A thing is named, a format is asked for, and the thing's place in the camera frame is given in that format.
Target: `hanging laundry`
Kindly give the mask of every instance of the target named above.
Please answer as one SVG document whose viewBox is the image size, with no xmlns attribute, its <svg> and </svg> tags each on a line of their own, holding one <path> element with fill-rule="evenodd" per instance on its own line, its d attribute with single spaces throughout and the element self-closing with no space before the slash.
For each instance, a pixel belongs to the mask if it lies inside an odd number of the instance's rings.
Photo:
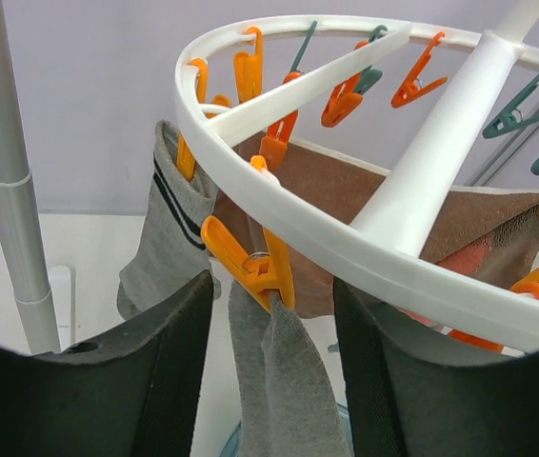
<svg viewBox="0 0 539 457">
<path fill-rule="evenodd" d="M 212 213 L 217 187 L 200 167 L 189 182 L 179 172 L 178 138 L 178 130 L 169 123 L 156 125 L 154 172 L 140 244 L 119 273 L 117 308 L 124 319 L 166 300 L 200 271 L 210 269 L 200 228 Z M 214 293 L 221 293 L 216 279 Z"/>
<path fill-rule="evenodd" d="M 539 351 L 453 340 L 335 281 L 355 455 L 539 456 Z"/>
<path fill-rule="evenodd" d="M 233 282 L 230 331 L 242 435 L 238 457 L 350 457 L 333 389 L 303 323 L 277 293 L 271 313 Z"/>
<path fill-rule="evenodd" d="M 261 134 L 239 146 L 249 160 Z M 282 186 L 341 222 L 349 224 L 384 181 L 387 169 L 309 143 L 291 142 L 274 174 Z M 258 224 L 219 191 L 214 214 L 248 251 L 260 250 Z M 479 246 L 489 246 L 480 251 Z M 461 249 L 475 256 L 457 255 Z M 477 254 L 483 254 L 479 263 Z M 421 258 L 457 262 L 463 274 L 510 288 L 539 265 L 539 191 L 454 186 L 441 209 Z M 311 318 L 333 313 L 332 275 L 294 249 L 290 250 L 296 310 Z"/>
</svg>

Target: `silver pole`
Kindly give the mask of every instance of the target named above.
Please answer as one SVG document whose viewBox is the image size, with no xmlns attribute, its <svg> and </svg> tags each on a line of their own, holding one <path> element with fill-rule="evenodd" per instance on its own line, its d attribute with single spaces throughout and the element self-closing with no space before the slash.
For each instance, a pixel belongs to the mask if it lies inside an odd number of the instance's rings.
<svg viewBox="0 0 539 457">
<path fill-rule="evenodd" d="M 539 103 L 530 115 L 534 114 L 539 114 Z M 539 123 L 531 125 L 527 129 L 517 130 L 507 136 L 507 139 L 492 153 L 488 160 L 472 174 L 466 185 L 488 186 L 537 133 L 539 133 Z"/>
<path fill-rule="evenodd" d="M 30 352 L 60 351 L 1 0 L 0 241 Z"/>
</svg>

